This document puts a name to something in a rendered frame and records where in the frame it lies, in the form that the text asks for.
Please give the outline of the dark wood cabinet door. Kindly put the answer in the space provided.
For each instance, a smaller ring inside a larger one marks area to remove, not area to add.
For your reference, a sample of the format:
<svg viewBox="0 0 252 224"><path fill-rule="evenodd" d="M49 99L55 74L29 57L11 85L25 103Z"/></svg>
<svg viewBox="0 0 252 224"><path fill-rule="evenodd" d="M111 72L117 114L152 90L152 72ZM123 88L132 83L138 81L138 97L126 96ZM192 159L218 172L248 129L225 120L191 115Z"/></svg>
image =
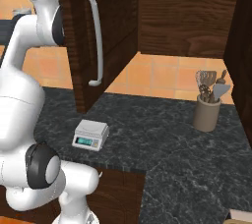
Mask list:
<svg viewBox="0 0 252 224"><path fill-rule="evenodd" d="M97 78L95 26L89 0L59 0L65 32L64 45L75 93L76 109L86 113L138 51L138 0L95 0L103 49L101 84Z"/></svg>

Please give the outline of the wooden slotted spatula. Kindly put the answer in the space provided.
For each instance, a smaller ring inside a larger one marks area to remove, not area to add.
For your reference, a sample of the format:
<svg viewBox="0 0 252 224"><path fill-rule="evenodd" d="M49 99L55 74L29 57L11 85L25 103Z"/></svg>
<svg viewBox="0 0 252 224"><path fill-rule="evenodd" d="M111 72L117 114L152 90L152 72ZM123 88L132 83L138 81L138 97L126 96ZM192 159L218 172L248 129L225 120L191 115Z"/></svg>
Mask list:
<svg viewBox="0 0 252 224"><path fill-rule="evenodd" d="M195 74L196 83L199 88L201 84L205 84L209 89L216 82L217 72L216 71L197 71Z"/></svg>

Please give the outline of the black appliance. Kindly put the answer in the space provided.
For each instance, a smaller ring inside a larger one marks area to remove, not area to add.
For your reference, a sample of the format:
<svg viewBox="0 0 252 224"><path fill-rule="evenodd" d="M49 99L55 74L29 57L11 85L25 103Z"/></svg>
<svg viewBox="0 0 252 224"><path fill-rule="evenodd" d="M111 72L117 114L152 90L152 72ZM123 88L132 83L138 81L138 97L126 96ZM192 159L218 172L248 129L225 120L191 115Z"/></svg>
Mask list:
<svg viewBox="0 0 252 224"><path fill-rule="evenodd" d="M6 46L9 43L16 23L16 18L12 20L0 20L0 45Z"/></svg>

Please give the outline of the grey metal object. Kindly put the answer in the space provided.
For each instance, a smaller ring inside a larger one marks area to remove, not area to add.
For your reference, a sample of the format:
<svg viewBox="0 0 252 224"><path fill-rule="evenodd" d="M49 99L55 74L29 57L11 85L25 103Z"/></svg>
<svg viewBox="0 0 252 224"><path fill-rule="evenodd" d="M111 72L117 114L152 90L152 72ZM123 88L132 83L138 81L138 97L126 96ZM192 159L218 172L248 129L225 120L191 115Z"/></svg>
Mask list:
<svg viewBox="0 0 252 224"><path fill-rule="evenodd" d="M14 9L12 13L13 13L13 17L17 15L31 15L32 9L31 8Z"/></svg>

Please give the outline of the beige utensil pot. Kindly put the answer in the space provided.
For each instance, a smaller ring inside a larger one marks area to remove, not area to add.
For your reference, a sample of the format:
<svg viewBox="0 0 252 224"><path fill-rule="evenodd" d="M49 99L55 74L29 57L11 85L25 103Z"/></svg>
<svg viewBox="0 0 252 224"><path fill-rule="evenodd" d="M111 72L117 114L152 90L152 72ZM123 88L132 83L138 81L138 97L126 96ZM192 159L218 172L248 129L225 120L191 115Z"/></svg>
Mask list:
<svg viewBox="0 0 252 224"><path fill-rule="evenodd" d="M193 116L193 126L201 132L211 132L215 129L220 113L221 100L217 103L208 103L197 96L195 112Z"/></svg>

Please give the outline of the dark wood tall cabinet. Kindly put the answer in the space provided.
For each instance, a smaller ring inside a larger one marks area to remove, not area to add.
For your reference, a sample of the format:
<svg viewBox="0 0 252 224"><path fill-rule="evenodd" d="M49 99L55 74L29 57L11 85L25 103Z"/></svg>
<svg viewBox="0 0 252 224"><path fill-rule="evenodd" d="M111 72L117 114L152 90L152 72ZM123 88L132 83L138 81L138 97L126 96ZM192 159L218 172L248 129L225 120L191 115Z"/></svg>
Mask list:
<svg viewBox="0 0 252 224"><path fill-rule="evenodd" d="M235 104L252 147L252 0L237 0L223 55Z"/></svg>

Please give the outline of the dark wood wall cabinet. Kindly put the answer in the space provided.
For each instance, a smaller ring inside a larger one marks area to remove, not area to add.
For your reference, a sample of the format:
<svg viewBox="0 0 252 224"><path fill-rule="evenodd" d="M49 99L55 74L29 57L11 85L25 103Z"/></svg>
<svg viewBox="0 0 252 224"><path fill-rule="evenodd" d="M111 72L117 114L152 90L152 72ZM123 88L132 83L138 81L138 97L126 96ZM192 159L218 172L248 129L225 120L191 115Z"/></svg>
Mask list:
<svg viewBox="0 0 252 224"><path fill-rule="evenodd" d="M221 58L236 0L139 0L143 54Z"/></svg>

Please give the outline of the wooden spoon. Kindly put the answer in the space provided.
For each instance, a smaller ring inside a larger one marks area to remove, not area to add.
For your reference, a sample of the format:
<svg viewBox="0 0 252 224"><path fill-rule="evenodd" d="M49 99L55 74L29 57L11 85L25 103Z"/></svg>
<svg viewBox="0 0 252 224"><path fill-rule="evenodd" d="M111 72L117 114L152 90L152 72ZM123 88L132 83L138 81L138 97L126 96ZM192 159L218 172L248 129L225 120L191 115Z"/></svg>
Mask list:
<svg viewBox="0 0 252 224"><path fill-rule="evenodd" d="M217 79L216 83L217 84L225 84L225 75L226 75L227 70L223 70L221 73L221 76Z"/></svg>

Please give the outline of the metal whisk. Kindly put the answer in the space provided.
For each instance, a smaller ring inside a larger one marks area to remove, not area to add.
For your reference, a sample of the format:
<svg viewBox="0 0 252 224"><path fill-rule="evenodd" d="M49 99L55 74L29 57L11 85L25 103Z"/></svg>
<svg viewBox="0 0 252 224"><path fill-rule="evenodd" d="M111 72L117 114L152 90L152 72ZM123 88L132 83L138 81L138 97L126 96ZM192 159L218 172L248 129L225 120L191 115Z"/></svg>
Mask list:
<svg viewBox="0 0 252 224"><path fill-rule="evenodd" d="M199 90L200 90L200 94L201 94L201 99L203 101L207 101L209 99L211 90L205 84L201 84L199 86Z"/></svg>

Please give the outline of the dark wood base cabinet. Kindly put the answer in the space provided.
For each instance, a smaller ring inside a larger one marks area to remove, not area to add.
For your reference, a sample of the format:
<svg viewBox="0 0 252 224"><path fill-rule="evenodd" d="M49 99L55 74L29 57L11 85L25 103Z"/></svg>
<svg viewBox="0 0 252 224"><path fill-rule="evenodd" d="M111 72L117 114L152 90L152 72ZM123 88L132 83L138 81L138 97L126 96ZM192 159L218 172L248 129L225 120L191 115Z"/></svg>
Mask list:
<svg viewBox="0 0 252 224"><path fill-rule="evenodd" d="M138 224L145 175L113 169L97 169L102 173L94 193L87 196L90 209L100 224ZM34 210L19 212L6 202L5 188L0 187L0 216L34 224L51 224L59 215L57 199Z"/></svg>

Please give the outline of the pale flat object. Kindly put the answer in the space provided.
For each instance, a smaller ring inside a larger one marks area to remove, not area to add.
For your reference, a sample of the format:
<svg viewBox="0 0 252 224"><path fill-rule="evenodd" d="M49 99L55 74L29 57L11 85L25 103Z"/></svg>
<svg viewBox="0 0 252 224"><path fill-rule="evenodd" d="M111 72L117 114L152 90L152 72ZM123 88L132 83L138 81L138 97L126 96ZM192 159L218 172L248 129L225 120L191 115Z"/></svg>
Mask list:
<svg viewBox="0 0 252 224"><path fill-rule="evenodd" d="M252 212L231 209L222 224L252 224Z"/></svg>

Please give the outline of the white digital scale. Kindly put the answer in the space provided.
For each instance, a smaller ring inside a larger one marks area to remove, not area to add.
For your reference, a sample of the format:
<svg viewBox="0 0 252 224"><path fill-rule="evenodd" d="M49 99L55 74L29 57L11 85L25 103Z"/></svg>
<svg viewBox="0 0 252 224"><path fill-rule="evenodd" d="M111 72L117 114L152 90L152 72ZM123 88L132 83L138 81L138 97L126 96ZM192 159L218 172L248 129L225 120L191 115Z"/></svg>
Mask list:
<svg viewBox="0 0 252 224"><path fill-rule="evenodd" d="M109 136L106 123L82 120L77 126L72 145L77 148L100 151Z"/></svg>

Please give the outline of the grey spatula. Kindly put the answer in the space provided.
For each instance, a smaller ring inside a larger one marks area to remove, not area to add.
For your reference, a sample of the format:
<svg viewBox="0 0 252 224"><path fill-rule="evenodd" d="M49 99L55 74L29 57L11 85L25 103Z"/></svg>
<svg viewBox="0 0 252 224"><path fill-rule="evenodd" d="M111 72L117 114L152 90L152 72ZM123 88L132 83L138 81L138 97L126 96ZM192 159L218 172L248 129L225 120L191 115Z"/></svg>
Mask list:
<svg viewBox="0 0 252 224"><path fill-rule="evenodd" d="M215 84L213 86L214 100L218 101L230 89L229 84Z"/></svg>

